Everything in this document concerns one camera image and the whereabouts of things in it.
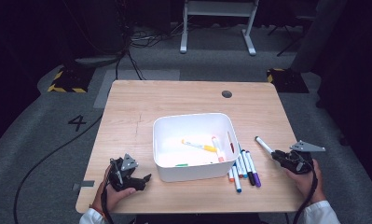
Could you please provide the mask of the purple marker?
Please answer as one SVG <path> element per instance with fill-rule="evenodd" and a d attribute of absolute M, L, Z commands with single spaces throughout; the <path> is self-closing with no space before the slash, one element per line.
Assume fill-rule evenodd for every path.
<path fill-rule="evenodd" d="M 252 178 L 254 180 L 255 186 L 260 188 L 261 187 L 261 182 L 260 182 L 258 173 L 255 169 L 255 165 L 254 165 L 251 153 L 249 151 L 246 151 L 246 155 L 247 155 L 247 158 L 248 158 L 248 161 L 249 161 L 249 164 L 250 164 L 250 168 L 251 168 L 251 172 L 252 172 Z"/>

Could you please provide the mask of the grey tape piece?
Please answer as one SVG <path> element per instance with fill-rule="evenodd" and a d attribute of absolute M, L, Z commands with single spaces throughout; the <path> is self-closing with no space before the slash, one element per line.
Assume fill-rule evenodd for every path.
<path fill-rule="evenodd" d="M 93 186 L 94 186 L 94 181 L 93 180 L 84 180 L 84 181 L 82 181 L 80 183 L 75 183 L 72 186 L 72 191 L 78 191 L 81 188 L 84 188 L 84 187 L 93 187 Z"/>

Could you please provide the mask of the grey round stand base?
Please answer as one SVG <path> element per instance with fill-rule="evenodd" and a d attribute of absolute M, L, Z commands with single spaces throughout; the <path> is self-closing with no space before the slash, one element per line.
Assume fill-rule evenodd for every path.
<path fill-rule="evenodd" d="M 76 59 L 76 64 L 83 67 L 104 67 L 116 61 L 117 56 L 90 57 Z"/>

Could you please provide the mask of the person's right hand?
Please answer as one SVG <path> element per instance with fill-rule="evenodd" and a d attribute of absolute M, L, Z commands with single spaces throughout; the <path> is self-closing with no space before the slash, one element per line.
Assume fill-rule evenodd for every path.
<path fill-rule="evenodd" d="M 313 178 L 317 178 L 317 187 L 310 198 L 310 204 L 325 201 L 326 197 L 323 188 L 323 174 L 320 169 L 320 165 L 316 160 L 313 160 L 313 166 L 315 173 L 307 173 L 304 175 L 296 175 L 289 171 L 288 169 L 283 169 L 284 173 L 296 183 L 296 187 L 304 196 L 307 198 L 310 194 L 310 189 L 312 187 Z"/>

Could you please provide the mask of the yellow black striped floor mat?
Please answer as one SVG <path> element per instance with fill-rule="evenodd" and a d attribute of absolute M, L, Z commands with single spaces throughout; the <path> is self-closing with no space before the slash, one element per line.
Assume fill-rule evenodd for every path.
<path fill-rule="evenodd" d="M 277 92 L 308 93 L 309 89 L 299 73 L 290 69 L 270 68 L 267 71 L 268 82 L 273 84 Z"/>
<path fill-rule="evenodd" d="M 53 78 L 48 91 L 85 93 L 89 90 L 94 72 L 94 68 L 71 70 L 63 67 Z"/>

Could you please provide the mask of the white plastic bin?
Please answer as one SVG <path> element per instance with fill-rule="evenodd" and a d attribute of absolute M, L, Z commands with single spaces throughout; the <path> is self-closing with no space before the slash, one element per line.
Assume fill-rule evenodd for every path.
<path fill-rule="evenodd" d="M 182 144 L 187 141 L 214 146 L 215 136 L 223 153 L 219 162 L 216 152 Z M 230 118 L 222 113 L 188 114 L 157 119 L 153 125 L 153 158 L 158 175 L 165 182 L 189 181 L 224 176 L 236 155 L 230 140 L 239 151 L 237 136 Z M 188 163 L 187 167 L 175 167 Z"/>

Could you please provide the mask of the pink marker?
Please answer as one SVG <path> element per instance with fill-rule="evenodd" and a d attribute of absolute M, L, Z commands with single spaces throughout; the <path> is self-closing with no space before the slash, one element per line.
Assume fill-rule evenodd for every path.
<path fill-rule="evenodd" d="M 217 138 L 215 136 L 213 136 L 212 141 L 213 141 L 214 147 L 216 148 L 216 154 L 217 154 L 218 161 L 219 162 L 224 162 L 225 159 L 224 159 L 223 153 L 220 149 L 219 142 L 218 142 Z"/>

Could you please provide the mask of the person's left hand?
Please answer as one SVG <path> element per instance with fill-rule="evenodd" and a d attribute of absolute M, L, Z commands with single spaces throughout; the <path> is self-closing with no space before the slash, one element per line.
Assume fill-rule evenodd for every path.
<path fill-rule="evenodd" d="M 91 207 L 98 210 L 99 212 L 103 211 L 101 196 L 104 190 L 106 190 L 106 209 L 108 211 L 112 211 L 121 200 L 136 192 L 136 189 L 134 188 L 127 188 L 122 191 L 116 191 L 110 184 L 106 184 L 105 181 L 110 169 L 111 166 L 108 166 L 106 168 L 103 176 L 103 181 L 98 187 L 96 196 L 91 204 Z"/>

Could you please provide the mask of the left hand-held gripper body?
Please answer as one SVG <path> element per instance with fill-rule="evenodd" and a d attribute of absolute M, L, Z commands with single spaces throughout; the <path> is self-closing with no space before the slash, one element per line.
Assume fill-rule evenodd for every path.
<path fill-rule="evenodd" d="M 111 169 L 108 175 L 108 183 L 116 190 L 121 191 L 127 188 L 134 188 L 136 183 L 140 183 L 140 178 L 132 177 L 138 163 L 129 154 L 123 158 L 111 159 Z"/>

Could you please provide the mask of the yellow marker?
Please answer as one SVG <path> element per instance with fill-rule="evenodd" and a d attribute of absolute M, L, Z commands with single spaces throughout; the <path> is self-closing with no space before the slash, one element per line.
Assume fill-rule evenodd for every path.
<path fill-rule="evenodd" d="M 185 139 L 182 139 L 181 142 L 182 142 L 183 145 L 190 146 L 190 147 L 200 148 L 200 149 L 203 149 L 203 150 L 206 150 L 206 151 L 209 151 L 209 152 L 216 152 L 217 151 L 217 148 L 216 147 L 213 147 L 213 146 L 208 146 L 208 145 L 203 145 L 203 144 L 197 144 L 197 143 L 193 143 L 193 142 L 187 141 Z"/>

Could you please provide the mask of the dark green marker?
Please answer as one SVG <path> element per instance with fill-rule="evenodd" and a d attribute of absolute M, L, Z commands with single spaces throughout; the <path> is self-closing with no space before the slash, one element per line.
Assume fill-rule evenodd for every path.
<path fill-rule="evenodd" d="M 269 155 L 271 155 L 272 153 L 274 153 L 274 150 L 272 150 L 263 140 L 262 138 L 260 138 L 259 136 L 256 136 L 255 137 L 255 141 L 262 147 L 264 148 Z"/>

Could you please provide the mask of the light blue marker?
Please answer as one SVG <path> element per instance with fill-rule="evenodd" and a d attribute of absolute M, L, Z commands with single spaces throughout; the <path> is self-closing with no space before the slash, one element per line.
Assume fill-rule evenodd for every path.
<path fill-rule="evenodd" d="M 240 164 L 241 164 L 241 171 L 242 171 L 242 174 L 243 174 L 243 178 L 248 178 L 248 174 L 247 174 L 247 171 L 246 171 L 246 166 L 245 166 L 243 155 L 242 155 L 242 149 L 241 149 L 241 146 L 239 144 L 238 144 L 238 147 L 239 147 L 239 152 L 240 152 L 239 161 L 240 161 Z"/>

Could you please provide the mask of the brown marker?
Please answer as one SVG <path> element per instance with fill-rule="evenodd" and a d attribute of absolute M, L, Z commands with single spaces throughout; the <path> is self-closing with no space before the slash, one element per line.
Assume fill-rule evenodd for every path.
<path fill-rule="evenodd" d="M 230 140 L 229 143 L 230 143 L 232 152 L 236 155 L 236 159 L 234 161 L 234 166 L 237 170 L 237 176 L 239 178 L 243 178 L 243 172 L 241 170 L 241 164 L 240 164 L 240 161 L 239 161 L 239 153 L 238 153 L 239 151 L 235 148 L 235 145 L 231 140 Z"/>

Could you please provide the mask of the grey curtain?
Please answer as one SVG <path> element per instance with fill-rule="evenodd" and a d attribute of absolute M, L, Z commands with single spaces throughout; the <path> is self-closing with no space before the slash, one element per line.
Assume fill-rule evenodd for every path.
<path fill-rule="evenodd" d="M 319 0 L 316 18 L 303 38 L 290 69 L 308 73 L 316 63 L 348 0 Z"/>

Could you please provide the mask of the black marker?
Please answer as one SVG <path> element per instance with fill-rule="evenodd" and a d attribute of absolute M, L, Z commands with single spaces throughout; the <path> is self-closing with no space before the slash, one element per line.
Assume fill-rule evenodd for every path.
<path fill-rule="evenodd" d="M 254 180 L 254 177 L 253 177 L 253 172 L 252 172 L 252 167 L 251 167 L 249 155 L 247 154 L 247 152 L 245 150 L 242 150 L 241 154 L 242 154 L 242 157 L 243 157 L 243 162 L 244 162 L 244 165 L 245 165 L 245 169 L 246 169 L 246 172 L 247 172 L 247 175 L 248 175 L 249 182 L 252 186 L 255 186 L 255 180 Z"/>

